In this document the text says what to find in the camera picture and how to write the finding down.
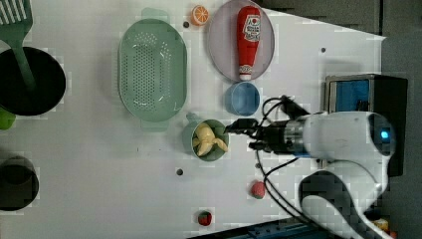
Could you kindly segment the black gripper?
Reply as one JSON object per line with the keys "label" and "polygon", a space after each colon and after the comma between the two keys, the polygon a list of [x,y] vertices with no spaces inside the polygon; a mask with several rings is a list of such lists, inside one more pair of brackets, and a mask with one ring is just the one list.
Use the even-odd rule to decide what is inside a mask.
{"label": "black gripper", "polygon": [[287,122],[275,121],[267,126],[258,125],[256,119],[237,119],[225,127],[225,133],[252,135],[249,147],[268,153],[288,153],[285,141]]}

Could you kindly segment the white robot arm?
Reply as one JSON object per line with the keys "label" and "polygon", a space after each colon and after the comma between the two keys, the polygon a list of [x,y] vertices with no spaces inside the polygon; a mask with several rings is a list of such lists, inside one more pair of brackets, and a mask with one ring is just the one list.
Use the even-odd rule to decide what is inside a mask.
{"label": "white robot arm", "polygon": [[384,116],[289,115],[265,126],[255,119],[237,119],[225,131],[249,136],[249,147],[256,151],[326,162],[298,187],[300,215],[310,223],[344,239],[392,239],[364,215],[387,187],[395,151],[394,129]]}

